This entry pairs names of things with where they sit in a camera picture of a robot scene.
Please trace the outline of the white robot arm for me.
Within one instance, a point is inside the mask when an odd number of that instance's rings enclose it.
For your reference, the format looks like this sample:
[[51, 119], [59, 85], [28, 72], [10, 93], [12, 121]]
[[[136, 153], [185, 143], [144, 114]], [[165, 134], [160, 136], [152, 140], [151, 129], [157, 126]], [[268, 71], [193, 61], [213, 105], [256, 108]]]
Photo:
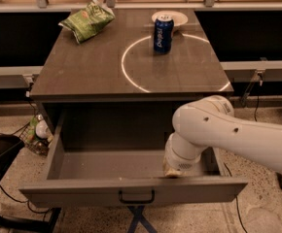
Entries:
[[232, 104], [223, 96], [179, 107], [172, 125], [165, 161], [177, 171], [191, 170], [211, 147], [229, 150], [282, 174], [282, 125], [236, 118]]

